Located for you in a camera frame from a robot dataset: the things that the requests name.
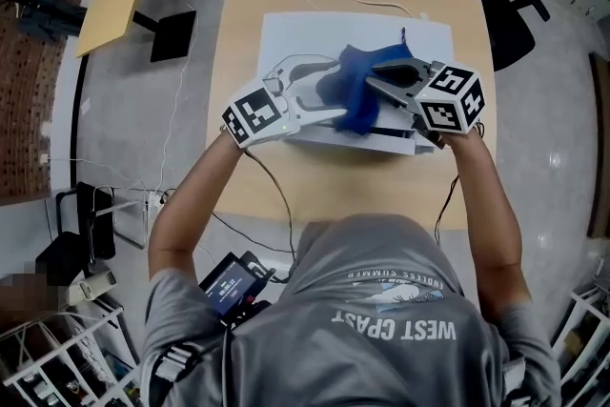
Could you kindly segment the person's gray printed t-shirt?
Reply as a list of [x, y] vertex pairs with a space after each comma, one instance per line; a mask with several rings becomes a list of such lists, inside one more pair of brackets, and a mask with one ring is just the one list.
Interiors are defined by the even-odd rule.
[[413, 220], [356, 215], [310, 234], [276, 303], [227, 331], [183, 272], [151, 282], [142, 358], [193, 368], [163, 407], [560, 407], [560, 372], [530, 302], [485, 319]]

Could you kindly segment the brown wooden board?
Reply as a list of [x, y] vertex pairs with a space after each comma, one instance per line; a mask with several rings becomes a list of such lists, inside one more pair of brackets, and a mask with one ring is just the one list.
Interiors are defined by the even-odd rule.
[[610, 61], [595, 52], [588, 59], [596, 101], [597, 163], [587, 236], [610, 239]]

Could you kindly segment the black cantilever chair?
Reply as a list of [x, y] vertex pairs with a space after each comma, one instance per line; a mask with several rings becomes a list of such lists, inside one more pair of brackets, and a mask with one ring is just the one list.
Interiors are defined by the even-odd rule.
[[[78, 231], [76, 233], [63, 229], [62, 201], [69, 197], [76, 198], [76, 215]], [[44, 274], [51, 285], [67, 286], [78, 275], [92, 276], [92, 270], [98, 261], [115, 257], [114, 240], [119, 238], [137, 250], [145, 245], [114, 228], [116, 212], [138, 205], [138, 200], [114, 201], [114, 188], [103, 191], [84, 182], [58, 193], [55, 198], [55, 218], [58, 236], [36, 257], [35, 271]]]

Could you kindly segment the black recorder monitor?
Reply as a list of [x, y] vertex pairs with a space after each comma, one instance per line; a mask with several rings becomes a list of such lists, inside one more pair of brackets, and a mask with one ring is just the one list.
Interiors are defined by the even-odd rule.
[[228, 328], [253, 318], [271, 303], [258, 300], [275, 277], [274, 268], [266, 268], [251, 252], [241, 257], [227, 255], [199, 283], [199, 288]]

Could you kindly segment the small wooden side table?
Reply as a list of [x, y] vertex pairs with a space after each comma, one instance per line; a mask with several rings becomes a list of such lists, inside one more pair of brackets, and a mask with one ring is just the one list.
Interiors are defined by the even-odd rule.
[[184, 11], [154, 20], [136, 9], [137, 1], [89, 0], [76, 41], [75, 56], [85, 57], [124, 38], [133, 24], [153, 34], [152, 62], [188, 56], [195, 32], [196, 11]]

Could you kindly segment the white power strip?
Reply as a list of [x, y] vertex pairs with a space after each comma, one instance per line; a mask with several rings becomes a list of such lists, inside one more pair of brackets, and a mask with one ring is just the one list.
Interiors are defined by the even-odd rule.
[[153, 224], [158, 214], [165, 205], [164, 194], [160, 191], [150, 191], [146, 197], [146, 216], [150, 224]]

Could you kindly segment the person's right forearm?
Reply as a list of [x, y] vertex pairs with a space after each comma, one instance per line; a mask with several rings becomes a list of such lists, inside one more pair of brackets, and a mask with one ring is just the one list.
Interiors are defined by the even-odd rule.
[[446, 132], [442, 139], [457, 164], [481, 313], [492, 322], [506, 308], [531, 299], [521, 269], [519, 224], [478, 131]]

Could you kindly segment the white label printer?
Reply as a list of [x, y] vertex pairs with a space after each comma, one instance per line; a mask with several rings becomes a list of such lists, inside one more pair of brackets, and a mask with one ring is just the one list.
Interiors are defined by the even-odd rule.
[[91, 275], [72, 283], [65, 292], [66, 304], [75, 306], [84, 301], [94, 301], [116, 285], [111, 271]]

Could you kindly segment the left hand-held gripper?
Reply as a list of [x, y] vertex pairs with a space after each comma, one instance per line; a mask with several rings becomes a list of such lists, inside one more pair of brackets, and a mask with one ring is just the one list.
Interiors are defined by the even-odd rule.
[[286, 56], [268, 74], [234, 94], [222, 114], [225, 130], [239, 149], [247, 149], [296, 134], [301, 127], [344, 116], [345, 108], [309, 108], [297, 97], [306, 87], [306, 76], [338, 65], [336, 59], [321, 54]]

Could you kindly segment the white metal shelf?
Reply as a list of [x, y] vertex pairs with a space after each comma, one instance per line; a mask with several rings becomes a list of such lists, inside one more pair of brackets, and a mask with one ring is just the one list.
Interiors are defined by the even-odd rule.
[[610, 291], [592, 282], [570, 294], [552, 350], [562, 407], [610, 407]]

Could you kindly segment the blue cloth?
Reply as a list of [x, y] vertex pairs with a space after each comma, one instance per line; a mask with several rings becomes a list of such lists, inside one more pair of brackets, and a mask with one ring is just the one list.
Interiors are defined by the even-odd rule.
[[316, 86], [316, 93], [326, 106], [340, 106], [346, 113], [333, 121], [338, 132], [365, 135], [374, 126], [379, 114], [376, 91], [366, 83], [373, 66], [413, 55], [404, 36], [399, 44], [374, 51], [363, 51], [347, 45], [337, 61], [338, 71], [324, 75]]

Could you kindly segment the coat rack with dark coat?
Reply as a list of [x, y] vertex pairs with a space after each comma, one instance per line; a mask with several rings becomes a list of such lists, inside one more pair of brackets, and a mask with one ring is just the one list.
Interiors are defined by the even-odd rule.
[[20, 31], [41, 41], [56, 42], [59, 36], [78, 38], [87, 9], [69, 0], [1, 0], [15, 4]]

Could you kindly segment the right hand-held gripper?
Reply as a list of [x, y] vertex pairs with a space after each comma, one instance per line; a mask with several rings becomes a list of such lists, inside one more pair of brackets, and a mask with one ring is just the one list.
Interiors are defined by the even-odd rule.
[[[485, 108], [480, 74], [463, 66], [414, 58], [388, 60], [372, 66], [376, 77], [366, 83], [394, 105], [417, 111], [417, 131], [442, 149], [443, 133], [467, 134], [477, 124]], [[425, 82], [415, 95], [414, 85]]]

